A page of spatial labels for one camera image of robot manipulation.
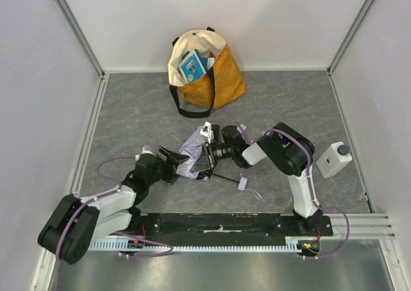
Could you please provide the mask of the lavender folding umbrella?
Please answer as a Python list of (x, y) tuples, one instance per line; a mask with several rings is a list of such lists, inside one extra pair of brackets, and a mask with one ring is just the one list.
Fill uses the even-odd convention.
[(237, 190), (248, 191), (261, 200), (262, 196), (256, 190), (248, 188), (248, 179), (231, 179), (215, 173), (219, 161), (230, 159), (239, 168), (250, 168), (250, 164), (242, 157), (249, 145), (245, 137), (245, 125), (219, 125), (205, 122), (183, 143), (179, 154), (188, 156), (188, 160), (177, 168), (177, 174), (196, 180), (208, 181), (212, 176), (219, 177), (237, 184)]

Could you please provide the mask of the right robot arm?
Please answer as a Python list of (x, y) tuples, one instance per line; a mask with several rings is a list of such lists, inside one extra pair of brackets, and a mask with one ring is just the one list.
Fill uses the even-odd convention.
[(315, 147), (304, 136), (283, 122), (247, 144), (240, 127), (220, 128), (210, 122), (200, 129), (207, 138), (192, 172), (211, 173), (218, 161), (232, 159), (240, 168), (250, 168), (268, 158), (285, 174), (293, 196), (293, 216), (300, 232), (316, 227), (323, 210), (320, 208), (312, 180), (312, 162)]

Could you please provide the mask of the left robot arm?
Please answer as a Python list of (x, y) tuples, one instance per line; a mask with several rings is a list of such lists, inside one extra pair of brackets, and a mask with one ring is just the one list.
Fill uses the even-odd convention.
[(173, 184), (178, 178), (177, 168), (189, 156), (164, 147), (156, 153), (144, 148), (131, 160), (134, 169), (122, 181), (116, 180), (114, 188), (83, 198), (64, 196), (41, 229), (37, 243), (56, 259), (75, 264), (91, 244), (125, 230), (150, 187), (159, 181)]

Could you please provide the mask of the yellow canvas tote bag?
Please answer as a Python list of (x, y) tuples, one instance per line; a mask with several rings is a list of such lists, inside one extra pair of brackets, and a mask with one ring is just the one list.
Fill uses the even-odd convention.
[[(219, 109), (247, 91), (247, 83), (228, 42), (208, 27), (189, 30), (172, 42), (168, 61), (168, 82), (177, 111), (185, 118), (206, 118), (212, 110)], [(206, 74), (196, 82), (187, 83), (179, 70), (182, 55), (199, 50), (204, 60)], [(211, 69), (207, 58), (215, 57)]]

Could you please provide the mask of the blue boxed item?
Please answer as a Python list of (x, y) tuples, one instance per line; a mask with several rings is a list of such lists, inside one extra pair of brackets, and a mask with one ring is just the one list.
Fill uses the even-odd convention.
[(206, 74), (204, 60), (199, 50), (187, 51), (182, 55), (179, 70), (187, 83), (196, 82)]

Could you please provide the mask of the white card in bag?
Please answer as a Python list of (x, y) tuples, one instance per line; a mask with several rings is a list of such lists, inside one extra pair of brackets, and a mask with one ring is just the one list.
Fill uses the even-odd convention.
[(211, 69), (215, 62), (215, 57), (208, 57), (207, 58), (207, 69)]

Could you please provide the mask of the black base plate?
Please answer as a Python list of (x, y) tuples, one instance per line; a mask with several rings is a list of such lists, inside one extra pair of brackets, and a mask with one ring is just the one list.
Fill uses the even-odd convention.
[(307, 228), (294, 216), (277, 213), (148, 213), (134, 215), (123, 232), (174, 247), (284, 245), (288, 236), (333, 236), (328, 216)]

